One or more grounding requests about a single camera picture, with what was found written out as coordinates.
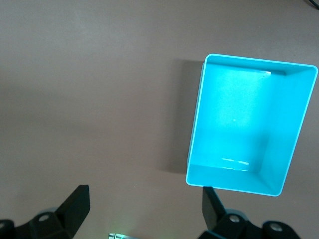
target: gray table surface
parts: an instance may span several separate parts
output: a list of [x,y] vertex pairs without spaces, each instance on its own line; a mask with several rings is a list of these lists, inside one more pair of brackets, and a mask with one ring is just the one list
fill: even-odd
[[[76,239],[195,239],[185,182],[201,64],[221,53],[319,66],[306,0],[0,1],[0,218],[20,225],[89,184]],[[218,190],[261,225],[318,238],[319,84],[282,195]]]

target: silver bolt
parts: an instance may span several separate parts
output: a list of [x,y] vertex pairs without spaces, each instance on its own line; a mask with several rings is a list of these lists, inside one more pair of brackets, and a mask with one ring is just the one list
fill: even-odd
[[239,217],[236,216],[236,215],[231,215],[231,216],[229,217],[229,219],[230,219],[233,223],[238,223],[238,222],[240,222]]
[[48,214],[45,214],[45,215],[43,215],[43,216],[41,216],[41,217],[39,218],[39,222],[43,222],[43,221],[47,220],[48,218],[49,218],[49,215],[48,215]]
[[277,223],[271,223],[270,224],[270,228],[274,231],[277,231],[277,232],[282,232],[283,231],[283,228],[277,224]]

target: blue plastic bin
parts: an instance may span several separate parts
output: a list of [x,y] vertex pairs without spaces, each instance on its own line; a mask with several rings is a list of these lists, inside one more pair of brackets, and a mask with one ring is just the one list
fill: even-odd
[[317,74],[312,65],[208,55],[187,183],[280,195]]

